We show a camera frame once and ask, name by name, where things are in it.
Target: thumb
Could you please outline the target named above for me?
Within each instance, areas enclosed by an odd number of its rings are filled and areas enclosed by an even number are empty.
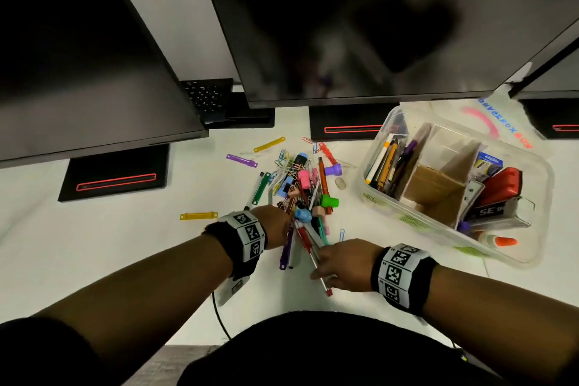
[[[319,278],[324,278],[327,277],[329,275],[333,275],[334,274],[334,266],[331,264],[330,261],[325,261],[323,263],[318,264],[318,268],[315,269],[312,274],[310,275],[310,278],[313,280],[317,280]]]
[[[328,287],[340,289],[340,290],[347,290],[348,287],[346,283],[338,277],[332,277],[326,280],[326,285]]]

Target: clear plastic bin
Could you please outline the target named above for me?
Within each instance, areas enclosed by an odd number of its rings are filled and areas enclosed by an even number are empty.
[[[435,130],[435,135],[425,144],[422,151],[421,163],[424,162],[426,167],[442,168],[455,156],[467,150],[469,144],[472,146],[472,144],[481,143],[478,150],[502,159],[504,166],[513,166],[523,171],[521,196],[535,203],[532,226],[488,231],[489,234],[516,238],[517,245],[503,248],[486,246],[419,212],[420,208],[412,207],[406,199],[398,201],[366,184],[365,177],[391,130],[394,133],[409,136],[410,141],[426,122],[431,123]],[[439,244],[454,247],[469,255],[496,258],[519,268],[535,266],[543,257],[551,210],[554,172],[546,160],[528,151],[496,141],[437,115],[401,105],[389,113],[372,148],[368,151],[361,167],[358,168],[356,183],[359,195],[366,205],[388,217],[408,223],[419,233]]]

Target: wristband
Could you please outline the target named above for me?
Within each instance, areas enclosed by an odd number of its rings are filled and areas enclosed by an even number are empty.
[[[427,251],[402,243],[387,247],[372,267],[372,289],[393,307],[422,316],[437,265]]]
[[[238,280],[255,271],[259,256],[267,247],[267,234],[257,217],[249,211],[232,212],[209,224],[204,234],[214,236],[231,258],[231,277]]]

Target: red paper clip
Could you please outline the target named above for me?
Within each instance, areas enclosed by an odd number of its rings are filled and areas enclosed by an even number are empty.
[[[328,147],[326,147],[325,143],[320,142],[320,148],[324,152],[326,157],[329,159],[329,161],[332,163],[332,165],[336,165],[337,161],[336,159],[334,159],[334,156],[332,156],[332,153],[329,151]]]

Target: yellow paper fastener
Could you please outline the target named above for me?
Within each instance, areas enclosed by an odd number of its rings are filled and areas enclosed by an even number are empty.
[[[280,144],[285,140],[286,140],[286,138],[279,138],[279,139],[276,139],[275,141],[268,142],[265,145],[262,145],[261,147],[254,148],[254,153],[258,153],[260,151],[267,150],[268,148],[273,147],[274,145]]]
[[[199,212],[197,214],[181,214],[181,220],[203,220],[207,218],[217,218],[219,215],[216,212]]]

